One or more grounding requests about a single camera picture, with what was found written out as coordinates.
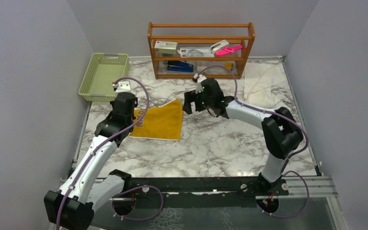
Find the yellow brown bear towel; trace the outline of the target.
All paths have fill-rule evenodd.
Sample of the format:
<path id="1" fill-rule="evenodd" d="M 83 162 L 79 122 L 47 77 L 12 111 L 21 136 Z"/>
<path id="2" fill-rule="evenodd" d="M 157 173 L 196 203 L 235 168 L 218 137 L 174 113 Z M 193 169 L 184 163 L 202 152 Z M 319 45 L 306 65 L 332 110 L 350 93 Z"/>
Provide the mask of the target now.
<path id="1" fill-rule="evenodd" d="M 137 118 L 144 115 L 144 118 L 135 125 L 130 137 L 168 141 L 181 139 L 183 111 L 179 99 L 150 108 L 146 113 L 143 109 L 136 109 L 134 115 Z"/>

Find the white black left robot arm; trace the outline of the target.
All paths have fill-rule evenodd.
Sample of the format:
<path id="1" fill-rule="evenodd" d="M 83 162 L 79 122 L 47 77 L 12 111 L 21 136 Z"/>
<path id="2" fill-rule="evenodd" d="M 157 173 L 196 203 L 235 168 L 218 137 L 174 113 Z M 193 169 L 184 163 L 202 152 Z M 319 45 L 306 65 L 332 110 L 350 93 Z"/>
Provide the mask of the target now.
<path id="1" fill-rule="evenodd" d="M 133 130 L 137 97 L 130 92 L 119 93 L 111 103 L 112 111 L 100 122 L 91 145 L 72 175 L 57 191 L 49 190 L 44 197 L 48 220 L 59 230 L 86 230 L 95 212 L 117 194 L 131 192 L 128 173 L 110 175 L 95 183 L 100 171 L 124 138 Z"/>

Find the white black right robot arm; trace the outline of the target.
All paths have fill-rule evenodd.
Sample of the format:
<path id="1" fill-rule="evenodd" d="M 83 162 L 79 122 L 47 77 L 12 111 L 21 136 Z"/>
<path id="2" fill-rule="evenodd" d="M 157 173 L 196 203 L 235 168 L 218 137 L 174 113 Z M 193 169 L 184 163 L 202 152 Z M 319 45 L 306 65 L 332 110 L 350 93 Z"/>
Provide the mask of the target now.
<path id="1" fill-rule="evenodd" d="M 257 188 L 263 195 L 276 190 L 287 158 L 304 140 L 304 134 L 290 111 L 285 107 L 266 110 L 244 104 L 234 96 L 225 96 L 215 79 L 199 82 L 192 91 L 184 93 L 183 111 L 192 113 L 211 110 L 216 116 L 235 119 L 262 130 L 269 156 L 258 175 Z"/>

